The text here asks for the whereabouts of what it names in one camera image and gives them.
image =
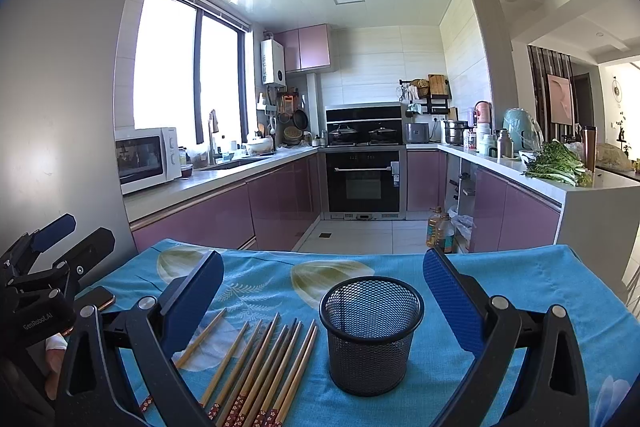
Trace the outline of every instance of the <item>microwave oven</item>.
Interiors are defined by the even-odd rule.
[[[179,178],[175,127],[117,130],[116,159],[123,194]]]

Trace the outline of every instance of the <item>window frame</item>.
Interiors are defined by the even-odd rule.
[[[215,14],[206,11],[204,8],[190,3],[187,0],[175,0],[196,10],[196,24],[193,38],[193,116],[196,144],[204,143],[204,129],[202,126],[202,106],[200,97],[202,94],[202,84],[200,83],[200,55],[202,48],[202,18],[208,17],[215,22],[226,26],[236,32],[238,36],[238,102],[240,107],[240,134],[242,143],[246,143],[246,136],[249,133],[248,108],[246,105],[246,72],[244,70],[244,37],[245,32],[233,26],[227,21],[217,17]]]

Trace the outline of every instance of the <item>kitchen counter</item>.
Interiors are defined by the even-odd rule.
[[[490,158],[481,156],[476,152],[470,152],[462,147],[447,145],[444,143],[425,143],[425,144],[409,144],[406,146],[408,151],[411,150],[441,150],[449,154],[458,156],[471,163],[475,163],[485,169],[496,172],[505,178],[508,178],[524,187],[529,188],[550,200],[557,201],[560,205],[564,201],[569,192],[584,192],[592,190],[605,190],[610,188],[627,188],[635,187],[640,190],[640,183],[622,175],[613,174],[613,172],[596,169],[596,176],[593,181],[593,187],[572,187],[566,183],[553,182],[550,180],[541,180],[538,178],[527,178],[524,175],[525,166],[521,161],[508,160],[506,158]]]
[[[163,185],[146,188],[124,196],[127,217],[129,222],[133,223],[174,204],[182,203],[206,192],[212,192],[225,185],[242,181],[261,172],[312,155],[316,153],[317,149],[317,147],[278,149],[273,156],[266,156],[263,160],[249,165],[228,170],[194,170],[190,178],[178,178]]]

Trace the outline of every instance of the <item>blue tablecloth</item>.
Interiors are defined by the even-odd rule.
[[[116,305],[110,311],[128,309],[145,295],[159,295],[172,278],[186,275],[208,251],[161,241],[96,284],[116,295]],[[320,325],[288,425],[427,426],[472,362],[471,354],[458,346],[424,282],[421,255],[218,251],[225,263],[224,282],[196,333],[223,307],[227,309],[225,320],[181,370],[198,399],[245,321],[252,326],[259,319],[268,322],[277,311],[282,315],[281,324],[297,317],[306,331],[311,320],[318,319],[318,302],[326,290],[340,280],[360,275],[401,279],[424,298],[425,317],[414,335],[406,376],[400,386],[383,396],[359,398],[343,393],[328,376],[326,331]],[[545,312],[551,304],[559,303],[568,310],[584,362],[591,424],[600,427],[640,373],[640,325],[623,303],[568,247],[452,255],[450,259],[461,273],[475,277],[488,295],[505,295],[518,308]],[[523,355],[524,350],[519,349],[513,357],[484,425],[498,421]],[[124,351],[124,359],[136,397],[142,402],[147,391],[130,351]],[[162,424],[155,407],[147,418],[153,425]]]

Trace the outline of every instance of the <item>mesh cup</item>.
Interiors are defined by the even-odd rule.
[[[402,381],[424,316],[413,287],[391,277],[356,277],[331,288],[319,312],[327,329],[329,372],[341,390],[377,396]]]

